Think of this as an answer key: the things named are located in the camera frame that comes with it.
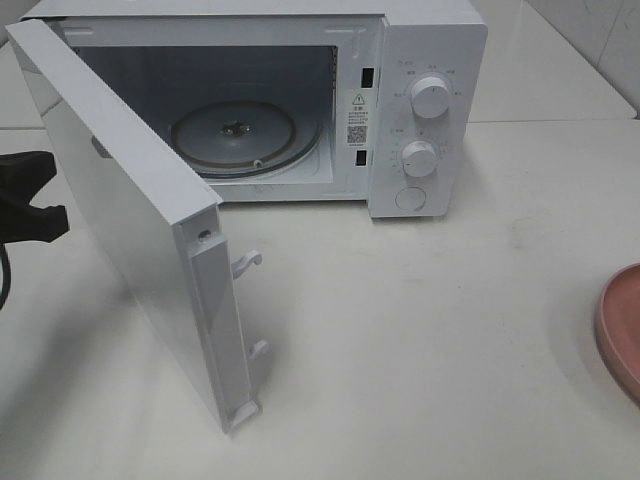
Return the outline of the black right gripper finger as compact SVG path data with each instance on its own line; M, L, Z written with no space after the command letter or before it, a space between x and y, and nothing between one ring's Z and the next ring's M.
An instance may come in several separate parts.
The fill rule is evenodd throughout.
M39 241L51 243L68 232L68 216L63 205L46 208L1 201L1 243Z
M1 192L19 200L32 200L56 174L51 152L25 151L1 155Z

